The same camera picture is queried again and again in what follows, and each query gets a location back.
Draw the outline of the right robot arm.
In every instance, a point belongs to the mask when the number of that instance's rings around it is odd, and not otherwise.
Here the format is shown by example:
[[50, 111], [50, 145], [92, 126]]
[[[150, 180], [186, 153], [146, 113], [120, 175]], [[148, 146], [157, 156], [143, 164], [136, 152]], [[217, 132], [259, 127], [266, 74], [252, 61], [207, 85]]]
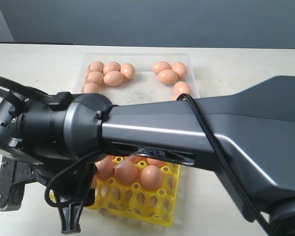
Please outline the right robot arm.
[[18, 210], [25, 185], [39, 182], [62, 233], [78, 233], [95, 200], [95, 162], [135, 154], [215, 172], [247, 221], [295, 236], [295, 76], [229, 96], [126, 106], [0, 76], [0, 98], [0, 211]]

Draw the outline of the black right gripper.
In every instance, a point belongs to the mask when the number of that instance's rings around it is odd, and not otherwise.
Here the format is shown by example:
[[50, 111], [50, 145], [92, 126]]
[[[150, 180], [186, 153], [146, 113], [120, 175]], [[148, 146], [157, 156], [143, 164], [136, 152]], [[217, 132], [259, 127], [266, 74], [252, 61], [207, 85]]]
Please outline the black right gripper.
[[90, 191], [97, 172], [90, 162], [47, 162], [30, 165], [36, 180], [44, 185], [45, 202], [58, 208], [62, 234], [80, 233], [80, 217], [83, 205], [94, 203], [94, 192]]

